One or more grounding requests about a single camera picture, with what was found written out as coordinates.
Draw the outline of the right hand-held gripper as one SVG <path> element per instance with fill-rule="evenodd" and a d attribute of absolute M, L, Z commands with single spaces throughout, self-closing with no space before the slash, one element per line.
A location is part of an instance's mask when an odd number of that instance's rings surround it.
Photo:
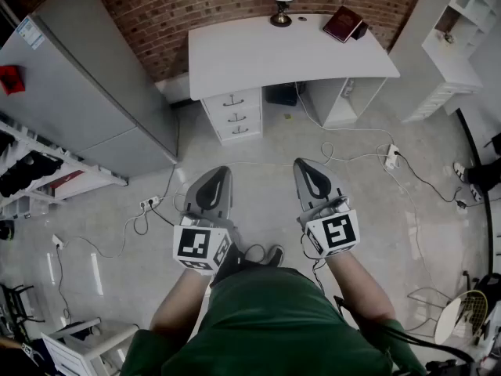
<path fill-rule="evenodd" d="M 315 249 L 315 257 L 351 250 L 360 242 L 359 222 L 356 210 L 349 207 L 349 198 L 342 196 L 340 179 L 324 164 L 306 158 L 294 161 L 293 172 L 304 212 L 297 220 Z"/>

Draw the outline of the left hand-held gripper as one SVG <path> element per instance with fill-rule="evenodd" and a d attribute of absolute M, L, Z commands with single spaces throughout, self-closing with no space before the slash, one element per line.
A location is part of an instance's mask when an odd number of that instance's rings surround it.
<path fill-rule="evenodd" d="M 204 173 L 187 190 L 181 221 L 174 226 L 173 258 L 187 269 L 214 276 L 237 246 L 238 233 L 229 219 L 232 172 L 227 166 Z"/>

